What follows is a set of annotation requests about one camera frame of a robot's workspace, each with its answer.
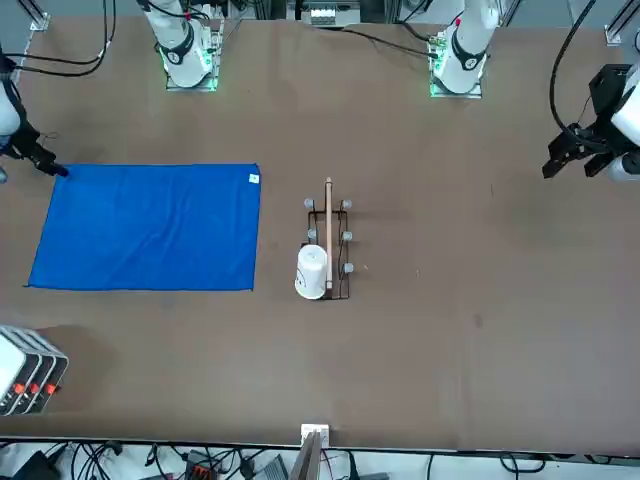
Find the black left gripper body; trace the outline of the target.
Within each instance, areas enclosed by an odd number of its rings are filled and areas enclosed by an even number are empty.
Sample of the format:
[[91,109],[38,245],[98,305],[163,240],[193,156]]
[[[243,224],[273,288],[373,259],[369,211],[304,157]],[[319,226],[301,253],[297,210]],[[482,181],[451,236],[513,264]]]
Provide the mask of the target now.
[[612,117],[625,99],[625,85],[631,64],[606,64],[589,82],[591,101],[596,115],[587,127],[580,127],[576,135],[585,150],[628,150],[631,140],[613,124]]

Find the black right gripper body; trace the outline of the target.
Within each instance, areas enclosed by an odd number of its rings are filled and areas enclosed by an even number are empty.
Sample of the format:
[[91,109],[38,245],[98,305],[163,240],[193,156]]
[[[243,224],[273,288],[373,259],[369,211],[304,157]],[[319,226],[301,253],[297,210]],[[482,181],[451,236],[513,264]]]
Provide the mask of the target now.
[[28,121],[23,122],[18,130],[8,137],[4,146],[4,154],[14,159],[29,159],[38,162],[41,145],[38,143],[40,132]]

